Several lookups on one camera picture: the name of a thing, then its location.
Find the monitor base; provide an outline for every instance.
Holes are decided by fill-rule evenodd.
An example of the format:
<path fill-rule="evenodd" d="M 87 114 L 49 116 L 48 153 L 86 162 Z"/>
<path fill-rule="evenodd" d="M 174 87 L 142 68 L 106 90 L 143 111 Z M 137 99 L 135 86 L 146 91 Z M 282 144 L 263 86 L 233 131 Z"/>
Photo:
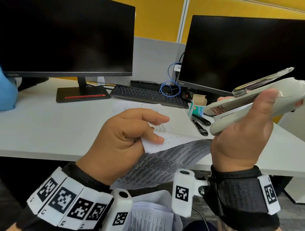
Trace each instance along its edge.
<path fill-rule="evenodd" d="M 78 77 L 79 87 L 57 89 L 56 102 L 68 103 L 97 99 L 109 99 L 110 95 L 103 86 L 87 87 L 85 77 Z"/>

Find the hand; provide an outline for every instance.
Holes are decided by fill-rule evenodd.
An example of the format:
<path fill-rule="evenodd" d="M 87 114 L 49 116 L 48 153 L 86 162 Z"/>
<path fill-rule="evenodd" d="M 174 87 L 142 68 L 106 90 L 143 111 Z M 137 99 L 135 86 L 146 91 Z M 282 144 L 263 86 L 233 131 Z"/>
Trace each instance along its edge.
<path fill-rule="evenodd" d="M 153 133 L 148 124 L 167 123 L 169 117 L 153 110 L 126 110 L 105 122 L 88 153 L 76 165 L 94 179 L 111 185 L 126 174 L 144 154 L 140 137 L 154 144 L 164 139 Z"/>
<path fill-rule="evenodd" d="M 273 130 L 271 114 L 277 95 L 276 89 L 264 90 L 244 118 L 215 136 L 211 154 L 217 171 L 247 170 L 257 163 Z"/>

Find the black monitor screen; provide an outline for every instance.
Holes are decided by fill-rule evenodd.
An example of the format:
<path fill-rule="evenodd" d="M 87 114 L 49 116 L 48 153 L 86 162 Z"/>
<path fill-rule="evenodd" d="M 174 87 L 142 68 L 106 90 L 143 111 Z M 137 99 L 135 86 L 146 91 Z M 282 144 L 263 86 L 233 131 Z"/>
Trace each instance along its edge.
<path fill-rule="evenodd" d="M 0 0 L 0 66 L 132 72 L 134 26 L 135 8 L 110 0 Z"/>
<path fill-rule="evenodd" d="M 288 67 L 305 80 L 305 20 L 193 16 L 179 80 L 231 92 Z"/>

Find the white desk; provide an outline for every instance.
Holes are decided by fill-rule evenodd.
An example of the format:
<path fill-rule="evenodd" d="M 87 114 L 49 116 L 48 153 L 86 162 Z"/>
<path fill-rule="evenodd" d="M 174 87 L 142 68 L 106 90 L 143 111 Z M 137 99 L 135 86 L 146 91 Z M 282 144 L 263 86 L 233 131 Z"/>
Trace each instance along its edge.
<path fill-rule="evenodd" d="M 76 161 L 83 156 L 104 122 L 112 116 L 115 98 L 56 103 L 59 87 L 75 87 L 76 81 L 50 79 L 19 93 L 17 108 L 0 112 L 0 156 Z M 198 135 L 186 109 L 165 107 L 176 129 Z M 258 166 L 280 176 L 305 177 L 305 143 L 279 126 L 268 142 Z M 192 169 L 209 170 L 208 155 Z"/>

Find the keyboard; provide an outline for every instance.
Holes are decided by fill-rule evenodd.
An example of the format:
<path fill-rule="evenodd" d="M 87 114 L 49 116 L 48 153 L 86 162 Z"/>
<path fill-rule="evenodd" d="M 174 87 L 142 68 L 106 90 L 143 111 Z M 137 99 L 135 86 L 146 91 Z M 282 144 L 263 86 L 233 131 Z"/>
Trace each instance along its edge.
<path fill-rule="evenodd" d="M 178 96 L 166 97 L 165 95 L 163 95 L 161 92 L 158 91 L 151 91 L 142 88 L 129 87 L 118 84 L 110 93 L 110 96 L 114 96 L 122 99 L 136 100 L 144 103 L 154 103 L 165 106 L 188 109 L 187 100 L 181 99 Z"/>

